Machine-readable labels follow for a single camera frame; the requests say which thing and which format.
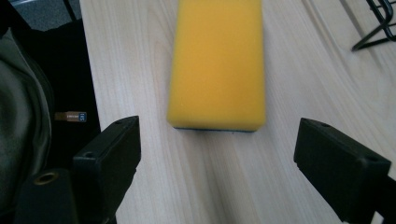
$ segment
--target yellow sponge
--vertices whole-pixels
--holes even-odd
[[[265,122],[261,0],[179,0],[167,119],[247,131]]]

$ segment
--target gray fabric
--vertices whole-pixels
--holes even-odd
[[[10,30],[0,38],[0,213],[21,182],[43,167],[50,147],[53,94]]]

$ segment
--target black wire rack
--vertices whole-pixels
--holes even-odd
[[[389,27],[395,26],[396,23],[390,23],[393,18],[393,7],[396,1],[390,2],[389,0],[378,0],[379,5],[376,5],[373,0],[366,0],[370,9],[374,12],[376,18],[379,21],[379,25],[375,29],[365,36],[361,41],[359,41],[355,46],[353,46],[352,51],[359,49],[369,48],[374,45],[382,44],[389,41],[396,41],[396,36],[393,35]],[[385,32],[386,38],[378,39],[369,42],[370,38],[376,35],[378,32],[383,30]]]

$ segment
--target wooden table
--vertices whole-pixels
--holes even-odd
[[[255,133],[166,122],[177,0],[80,3],[102,129],[140,116],[119,223],[340,223],[292,160],[301,117],[396,162],[396,44],[350,51],[377,25],[364,0],[263,0],[267,123]]]

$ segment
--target black cable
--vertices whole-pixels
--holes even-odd
[[[64,0],[64,6],[67,9],[67,12],[69,13],[70,19],[72,19],[72,21],[76,21],[76,15],[73,12],[73,8],[70,6],[70,2],[69,0]]]

